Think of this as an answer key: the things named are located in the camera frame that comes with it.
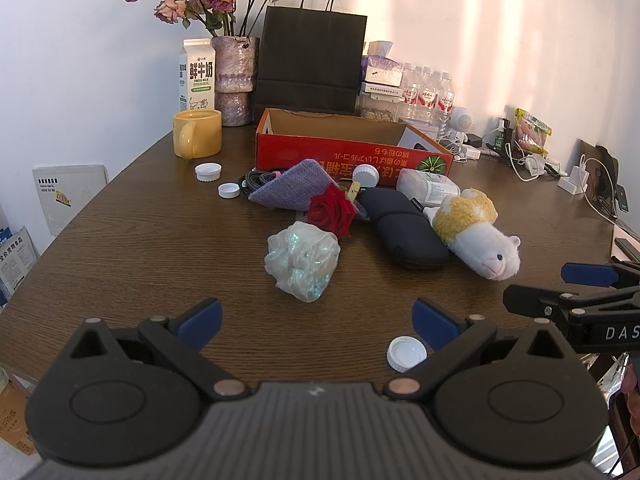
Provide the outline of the person's hand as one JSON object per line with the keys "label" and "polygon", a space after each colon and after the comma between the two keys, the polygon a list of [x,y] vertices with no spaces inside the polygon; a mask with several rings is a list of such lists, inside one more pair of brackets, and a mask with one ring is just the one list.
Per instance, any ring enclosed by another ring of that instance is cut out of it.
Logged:
{"label": "person's hand", "polygon": [[628,365],[620,386],[620,391],[625,396],[627,410],[630,415],[630,426],[634,434],[640,436],[640,393],[638,379],[634,372],[634,367]]}

